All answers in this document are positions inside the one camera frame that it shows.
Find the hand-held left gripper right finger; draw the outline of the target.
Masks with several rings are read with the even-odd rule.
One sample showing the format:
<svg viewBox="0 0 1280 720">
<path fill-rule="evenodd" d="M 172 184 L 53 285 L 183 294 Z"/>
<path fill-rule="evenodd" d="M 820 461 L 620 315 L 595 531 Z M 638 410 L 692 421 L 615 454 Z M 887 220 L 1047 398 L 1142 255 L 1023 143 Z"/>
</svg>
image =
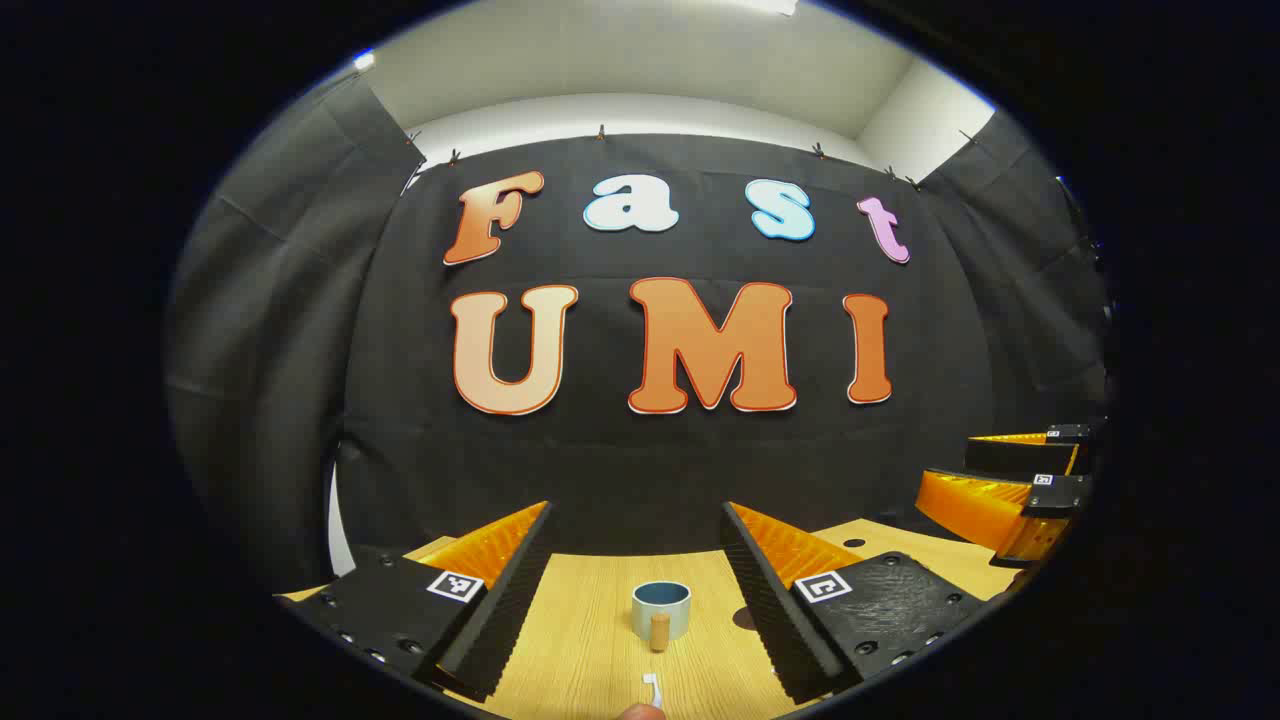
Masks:
<svg viewBox="0 0 1280 720">
<path fill-rule="evenodd" d="M 799 705 L 924 653 L 984 606 L 904 552 L 864 557 L 735 502 L 722 506 L 719 541 Z"/>
</svg>

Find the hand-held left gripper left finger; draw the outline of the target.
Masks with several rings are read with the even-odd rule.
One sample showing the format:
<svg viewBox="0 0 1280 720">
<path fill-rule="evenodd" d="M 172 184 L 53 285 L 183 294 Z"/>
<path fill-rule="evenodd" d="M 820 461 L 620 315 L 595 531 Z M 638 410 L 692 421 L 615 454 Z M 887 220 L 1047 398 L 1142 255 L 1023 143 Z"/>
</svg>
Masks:
<svg viewBox="0 0 1280 720">
<path fill-rule="evenodd" d="M 515 652 L 554 520 L 553 503 L 541 501 L 417 559 L 383 555 L 279 601 L 378 667 L 483 702 Z"/>
</svg>

